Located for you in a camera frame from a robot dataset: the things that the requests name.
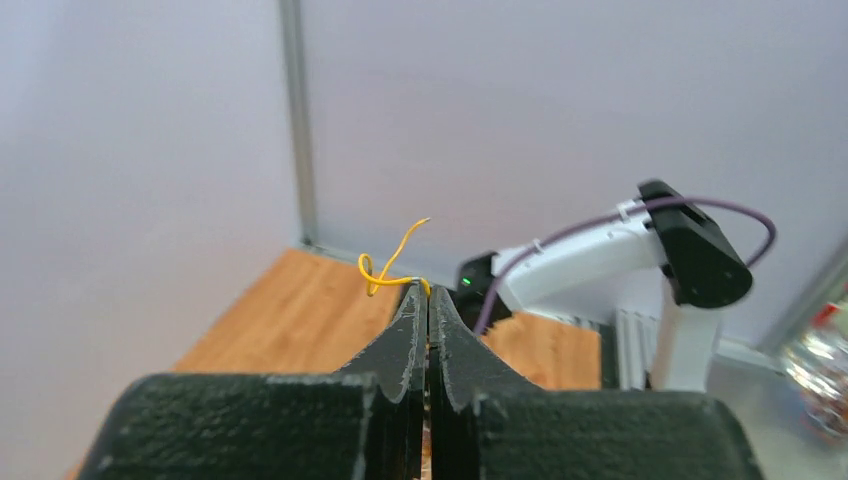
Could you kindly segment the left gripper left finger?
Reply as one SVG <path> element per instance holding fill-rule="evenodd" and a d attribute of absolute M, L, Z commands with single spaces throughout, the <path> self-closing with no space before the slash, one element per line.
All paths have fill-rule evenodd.
<path fill-rule="evenodd" d="M 167 373 L 114 403 L 82 479 L 414 479 L 422 463 L 428 297 L 329 374 Z"/>

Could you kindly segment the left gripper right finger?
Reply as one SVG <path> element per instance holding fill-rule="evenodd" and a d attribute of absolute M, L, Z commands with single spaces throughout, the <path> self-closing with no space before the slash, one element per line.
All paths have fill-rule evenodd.
<path fill-rule="evenodd" d="M 743 427 L 698 392 L 547 391 L 429 299 L 436 479 L 759 479 Z"/>

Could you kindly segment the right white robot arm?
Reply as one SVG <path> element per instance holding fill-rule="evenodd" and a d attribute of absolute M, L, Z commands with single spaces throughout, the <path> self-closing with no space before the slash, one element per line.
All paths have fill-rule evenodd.
<path fill-rule="evenodd" d="M 614 212 L 544 240 L 465 261 L 453 289 L 466 325 L 482 333 L 514 313 L 566 322 L 544 299 L 597 280 L 654 269 L 663 277 L 658 321 L 615 320 L 620 387 L 677 391 L 705 388 L 718 349 L 724 310 L 753 285 L 709 201 L 685 197 L 661 180 Z"/>

